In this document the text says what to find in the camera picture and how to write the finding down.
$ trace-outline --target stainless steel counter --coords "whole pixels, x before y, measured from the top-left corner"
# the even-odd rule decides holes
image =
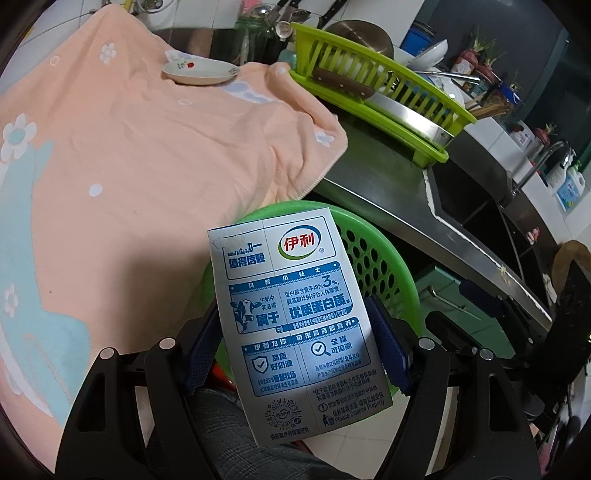
[[[396,140],[344,112],[339,119],[349,148],[315,191],[400,237],[489,293],[513,297],[549,330],[551,320],[529,289],[511,271],[503,275],[493,253],[476,246],[433,215],[427,201],[423,171]],[[443,212],[435,211],[444,217]]]

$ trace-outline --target blue container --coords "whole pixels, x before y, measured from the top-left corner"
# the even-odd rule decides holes
[[[435,32],[431,27],[415,20],[408,29],[408,33],[404,37],[400,48],[416,57],[423,50],[431,46],[434,36]]]

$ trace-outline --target blue padding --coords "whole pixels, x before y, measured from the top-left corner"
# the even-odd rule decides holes
[[[390,383],[398,387],[402,393],[409,394],[413,383],[408,375],[408,358],[396,340],[389,323],[389,317],[382,313],[372,298],[365,300],[365,307],[374,332],[378,353]],[[189,352],[189,364],[184,385],[190,394],[205,383],[222,338],[222,325],[219,316],[213,315],[203,326],[199,338]]]
[[[463,280],[458,287],[460,294],[470,300],[489,317],[501,318],[504,315],[502,302],[488,292],[482,290],[470,280]]]
[[[396,340],[389,318],[382,313],[371,297],[365,300],[365,307],[388,379],[392,385],[407,395],[412,389],[413,382],[408,375],[409,365],[406,353]]]
[[[222,325],[219,315],[212,315],[189,352],[189,364],[184,385],[190,394],[202,387],[212,367],[213,358],[222,341]]]

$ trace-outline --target yili logo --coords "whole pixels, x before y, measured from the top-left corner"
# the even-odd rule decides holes
[[[320,231],[311,225],[299,225],[288,230],[277,246],[279,253],[288,260],[302,260],[320,246]]]

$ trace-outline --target faucet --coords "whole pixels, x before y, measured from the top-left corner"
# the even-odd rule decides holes
[[[569,145],[569,143],[566,140],[558,140],[557,142],[553,143],[552,145],[549,146],[548,150],[546,150],[541,156],[540,159],[538,160],[538,162],[532,166],[530,168],[530,170],[528,171],[527,174],[525,174],[525,176],[517,183],[517,185],[515,185],[512,189],[511,192],[509,194],[509,198],[506,198],[504,201],[504,205],[506,206],[507,204],[509,204],[516,196],[519,192],[521,192],[521,190],[523,189],[524,185],[529,182],[529,180],[534,176],[534,174],[538,171],[538,169],[544,165],[546,163],[546,161],[556,152],[558,151],[560,148],[566,147],[567,148],[567,154],[564,156],[564,158],[562,159],[562,161],[560,162],[560,165],[562,167],[565,167],[566,165],[568,165],[568,163],[573,161],[574,156],[576,155],[576,153],[574,152],[574,150],[572,149],[572,147]]]

